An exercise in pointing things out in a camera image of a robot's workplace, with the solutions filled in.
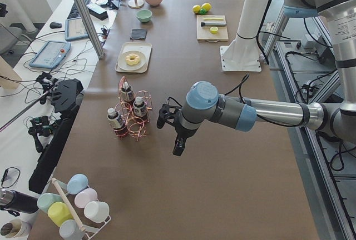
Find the tablet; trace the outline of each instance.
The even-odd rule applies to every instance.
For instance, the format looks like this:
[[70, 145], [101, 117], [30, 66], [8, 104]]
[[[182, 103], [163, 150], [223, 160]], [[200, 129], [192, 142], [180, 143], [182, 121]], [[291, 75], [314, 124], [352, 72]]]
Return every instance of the tablet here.
[[85, 29], [81, 17], [66, 19], [65, 24], [65, 40], [74, 41], [78, 39], [88, 38], [88, 33]]
[[65, 58], [71, 44], [61, 41], [47, 41], [29, 63], [31, 67], [54, 69]]

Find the white desk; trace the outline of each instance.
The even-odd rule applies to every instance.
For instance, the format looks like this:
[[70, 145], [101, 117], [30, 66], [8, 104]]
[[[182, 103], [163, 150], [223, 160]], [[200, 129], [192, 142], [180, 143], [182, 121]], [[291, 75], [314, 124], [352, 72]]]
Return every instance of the white desk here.
[[[45, 35], [47, 33], [64, 31], [65, 29], [65, 20], [70, 12], [72, 7], [73, 0], [63, 0], [61, 4], [57, 7], [54, 11], [53, 15], [49, 18], [47, 23], [44, 25], [42, 30], [39, 32], [37, 37]], [[101, 27], [106, 26], [110, 28], [113, 24], [113, 21], [116, 16], [116, 11], [109, 11], [108, 10], [108, 18], [104, 21], [101, 21], [93, 16], [92, 20], [96, 31], [101, 33]], [[59, 29], [50, 29], [49, 25], [51, 22], [61, 22], [62, 28]], [[57, 40], [57, 41], [64, 41], [64, 33], [55, 33], [50, 34], [48, 36], [44, 36], [41, 39], [44, 41], [49, 40]], [[92, 47], [92, 44], [87, 39], [82, 39], [79, 41], [73, 41], [72, 47], [67, 57], [64, 61], [52, 72], [56, 72], [60, 67], [63, 66], [62, 72], [58, 72], [53, 76], [55, 78], [63, 78], [65, 76], [65, 72], [68, 73], [67, 78], [77, 78], [79, 79], [84, 89], [86, 89], [89, 85], [89, 81], [92, 77], [92, 72], [95, 69], [95, 65], [98, 62], [98, 57], [96, 56], [95, 50]], [[38, 52], [40, 48], [44, 45], [44, 41], [36, 40], [31, 44], [31, 47], [27, 49], [27, 52]], [[72, 61], [78, 54], [80, 54], [83, 50], [88, 50], [83, 52], [78, 58], [77, 61]], [[38, 75], [41, 74], [42, 70], [38, 68], [31, 68], [31, 70], [35, 71], [32, 72], [28, 68], [29, 60], [33, 58], [34, 54], [28, 54], [23, 56], [20, 61], [15, 66], [14, 70], [21, 76], [23, 81], [27, 80], [35, 80]], [[85, 71], [81, 73], [77, 73], [74, 70], [83, 70]], [[31, 84], [33, 82], [26, 82], [23, 83], [25, 86]], [[40, 88], [41, 86], [36, 83], [35, 87]], [[0, 88], [0, 96], [15, 94], [19, 92], [23, 86], [19, 86], [15, 90], [5, 90]], [[28, 89], [24, 89], [22, 92], [15, 96], [8, 96], [8, 97], [0, 97], [0, 109], [2, 114], [0, 115], [0, 126], [4, 125], [8, 122], [12, 117], [14, 117], [18, 112], [24, 109], [28, 104], [25, 104], [24, 99], [26, 97]], [[29, 92], [28, 94], [28, 101], [36, 99], [39, 97], [39, 94], [34, 92]], [[50, 105], [49, 101], [45, 105], [41, 105], [39, 103], [35, 104], [31, 109], [29, 109], [24, 115], [19, 117], [16, 121], [14, 121], [9, 127], [7, 127], [3, 132], [0, 133], [0, 178], [2, 177], [3, 171], [8, 167], [17, 167], [21, 170], [21, 175], [16, 183], [15, 186], [9, 188], [14, 189], [19, 192], [29, 194], [35, 197], [39, 195], [33, 193], [28, 190], [28, 180], [33, 173], [33, 170], [36, 168], [37, 160], [39, 158], [39, 153], [37, 153], [33, 137], [30, 136], [27, 131], [27, 127], [24, 125], [24, 121], [27, 119], [28, 116], [31, 117], [39, 117], [39, 116], [50, 116], [53, 111], [53, 106]], [[42, 144], [45, 146], [46, 142], [50, 141], [50, 138], [39, 137]], [[0, 227], [5, 223], [12, 220], [14, 217], [5, 211], [0, 211]], [[25, 214], [21, 213], [18, 217], [24, 221], [33, 223], [36, 218], [35, 214]]]

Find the desk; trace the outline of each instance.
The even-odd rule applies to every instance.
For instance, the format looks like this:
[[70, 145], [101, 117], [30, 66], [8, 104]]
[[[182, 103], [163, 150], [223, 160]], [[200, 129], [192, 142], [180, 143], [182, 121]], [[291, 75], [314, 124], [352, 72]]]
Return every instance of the desk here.
[[[95, 69], [55, 171], [65, 182], [87, 175], [110, 205], [112, 221], [98, 239], [318, 239], [285, 128], [258, 123], [243, 133], [206, 121], [181, 157], [171, 154], [174, 129], [156, 128], [167, 96], [183, 102], [196, 81], [209, 81], [221, 93], [240, 82], [245, 73], [221, 71], [221, 43], [196, 40], [191, 7], [210, 2], [212, 14], [226, 15], [232, 41], [243, 1], [163, 0], [144, 6], [153, 17], [141, 24], [123, 0], [106, 58]], [[135, 91], [152, 95], [149, 136], [139, 142], [116, 138], [106, 119], [122, 77], [115, 63], [133, 28], [146, 28], [153, 46], [148, 71], [126, 74]], [[276, 100], [268, 67], [250, 74], [243, 95]], [[29, 239], [60, 239], [58, 227], [40, 213]]]
[[[47, 33], [58, 32], [64, 30], [65, 20], [70, 12], [72, 7], [73, 0], [62, 0], [57, 9], [53, 12], [53, 14], [48, 19], [47, 23], [43, 26], [37, 37], [44, 36]], [[106, 25], [108, 28], [113, 24], [113, 20], [115, 19], [116, 11], [108, 11], [109, 18], [101, 21], [93, 16], [92, 20], [95, 25], [96, 31], [100, 32], [100, 28]], [[62, 28], [59, 29], [50, 29], [49, 25], [51, 22], [61, 22], [63, 24]], [[56, 40], [56, 41], [64, 41], [64, 33], [56, 33], [50, 34], [48, 36], [41, 37], [44, 41]], [[44, 41], [36, 40], [31, 44], [31, 48], [28, 48], [26, 52], [37, 52], [44, 45]], [[89, 81], [92, 76], [92, 72], [95, 69], [95, 65], [98, 61], [98, 57], [94, 51], [90, 42], [87, 42], [88, 39], [83, 39], [80, 41], [73, 41], [71, 50], [69, 51], [65, 60], [56, 68], [54, 71], [58, 70], [64, 62], [66, 62], [65, 67], [70, 67], [67, 69], [63, 69], [62, 73], [58, 72], [54, 75], [56, 78], [63, 78], [65, 76], [65, 72], [69, 69], [74, 69], [77, 71], [83, 70], [84, 72], [76, 72], [70, 70], [68, 74], [78, 73], [72, 76], [67, 75], [67, 78], [77, 78], [79, 79], [84, 89], [86, 89], [89, 85]], [[89, 49], [85, 53], [79, 56], [80, 59], [76, 62], [71, 61], [71, 59], [75, 58], [82, 50]], [[34, 54], [28, 54], [23, 56], [20, 61], [15, 66], [14, 70], [19, 74], [19, 76], [24, 80], [35, 80], [39, 74], [41, 74], [41, 69], [39, 68], [31, 68], [32, 72], [28, 68], [28, 63], [31, 58], [33, 58]], [[23, 83], [25, 86], [31, 84], [31, 82]], [[3, 89], [0, 88], [0, 125], [4, 125], [8, 122], [12, 117], [14, 117], [18, 112], [27, 106], [25, 104], [24, 99], [27, 93], [25, 89], [21, 93], [15, 96], [2, 97], [10, 94], [15, 94], [21, 91], [23, 87], [19, 86], [15, 90]], [[29, 93], [28, 101], [38, 98], [39, 95], [34, 92]], [[0, 133], [0, 174], [2, 177], [3, 171], [8, 167], [18, 167], [21, 170], [21, 176], [17, 182], [17, 184], [9, 189], [14, 189], [19, 192], [30, 194], [32, 196], [38, 197], [38, 194], [35, 194], [28, 190], [28, 180], [33, 173], [37, 165], [37, 160], [39, 158], [39, 153], [36, 152], [33, 138], [27, 133], [27, 128], [23, 124], [23, 121], [26, 120], [26, 117], [38, 117], [43, 115], [51, 115], [53, 110], [53, 106], [50, 105], [49, 102], [45, 105], [40, 105], [37, 103], [34, 105], [29, 111], [27, 111], [24, 115], [19, 117], [14, 123], [12, 123], [8, 128], [6, 128], [3, 132]], [[45, 145], [48, 143], [50, 138], [44, 139], [40, 137], [41, 142]], [[19, 218], [33, 223], [36, 215], [34, 214], [25, 214], [21, 213]], [[13, 218], [12, 215], [8, 214], [5, 211], [0, 211], [0, 224], [1, 226]]]

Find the bottle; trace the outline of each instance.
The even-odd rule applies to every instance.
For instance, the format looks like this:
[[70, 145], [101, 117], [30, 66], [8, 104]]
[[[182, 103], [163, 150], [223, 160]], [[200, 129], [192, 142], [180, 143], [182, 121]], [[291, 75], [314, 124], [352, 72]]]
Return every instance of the bottle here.
[[136, 117], [146, 121], [148, 119], [146, 102], [142, 97], [136, 97], [133, 103], [133, 113]]
[[0, 209], [15, 217], [19, 216], [18, 212], [34, 213], [38, 210], [37, 198], [15, 190], [1, 189]]
[[132, 105], [135, 100], [135, 94], [132, 90], [132, 87], [128, 84], [128, 82], [124, 82], [120, 91], [120, 97], [123, 101]]
[[128, 134], [126, 123], [118, 111], [113, 108], [109, 108], [107, 110], [107, 119], [109, 120], [109, 124], [117, 136], [124, 137]]

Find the green bowl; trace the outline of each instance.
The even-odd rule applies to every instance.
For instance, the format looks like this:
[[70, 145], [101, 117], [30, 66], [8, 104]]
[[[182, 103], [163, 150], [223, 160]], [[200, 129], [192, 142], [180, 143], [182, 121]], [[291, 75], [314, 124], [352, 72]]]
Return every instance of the green bowl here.
[[136, 13], [136, 17], [140, 22], [149, 22], [152, 17], [152, 12], [148, 9], [142, 9]]

